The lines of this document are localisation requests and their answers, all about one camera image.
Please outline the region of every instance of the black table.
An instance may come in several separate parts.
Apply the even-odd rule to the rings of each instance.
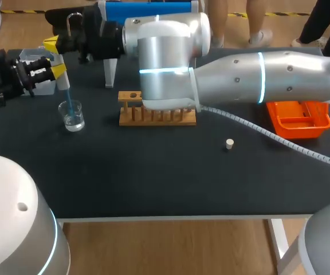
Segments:
[[[212,50],[197,65],[233,53]],[[0,109],[0,154],[32,176],[57,218],[296,215],[330,202],[330,165],[224,117],[201,112],[196,127],[119,127],[117,91],[140,89],[136,61],[119,60],[114,89],[105,89],[102,62],[79,65],[74,53],[65,62],[82,131],[64,128],[64,92]],[[217,107],[272,129],[264,105]],[[235,145],[225,152],[228,138]],[[330,130],[299,144],[330,156]]]

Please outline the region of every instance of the wooden test tube rack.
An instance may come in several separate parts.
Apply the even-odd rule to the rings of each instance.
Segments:
[[[119,91],[120,108],[119,126],[194,126],[197,124],[195,109],[177,109],[173,111],[154,111],[142,105],[140,91]],[[128,102],[140,103],[141,106],[128,106]]]

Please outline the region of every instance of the metal hook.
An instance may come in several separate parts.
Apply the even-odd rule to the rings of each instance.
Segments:
[[[68,31],[68,36],[71,37],[71,26],[69,24],[69,19],[72,17],[72,16],[81,16],[81,18],[83,17],[83,15],[81,13],[71,13],[69,16],[67,16],[67,31]]]

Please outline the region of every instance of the orange tray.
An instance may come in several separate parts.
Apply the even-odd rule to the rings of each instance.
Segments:
[[[315,101],[268,102],[276,134],[285,139],[312,139],[330,128],[328,103]]]

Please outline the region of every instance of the cable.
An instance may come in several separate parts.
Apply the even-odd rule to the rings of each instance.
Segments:
[[[311,158],[314,158],[314,159],[317,159],[317,160],[320,160],[321,162],[325,162],[325,163],[328,163],[330,164],[330,158],[325,156],[325,155],[322,155],[320,153],[317,153],[317,152],[314,152],[312,150],[309,150],[309,149],[306,149],[302,146],[299,146],[293,142],[289,142],[288,140],[284,139],[283,137],[280,137],[280,136],[277,136],[275,133],[272,133],[252,122],[249,122],[245,119],[242,119],[241,117],[238,117],[238,116],[235,116],[231,113],[228,113],[228,112],[225,112],[225,111],[222,111],[222,110],[219,110],[219,109],[216,109],[216,108],[212,108],[212,107],[205,107],[205,106],[202,106],[201,107],[202,110],[205,110],[205,111],[209,111],[211,113],[217,113],[221,116],[224,116],[224,117],[227,117],[228,119],[232,119],[232,120],[235,120],[241,124],[244,124],[245,126],[248,126],[249,128],[253,129],[253,130],[256,130],[257,132],[259,133],[262,133],[263,135],[297,151],[297,152],[300,152],[306,156],[310,156]]]

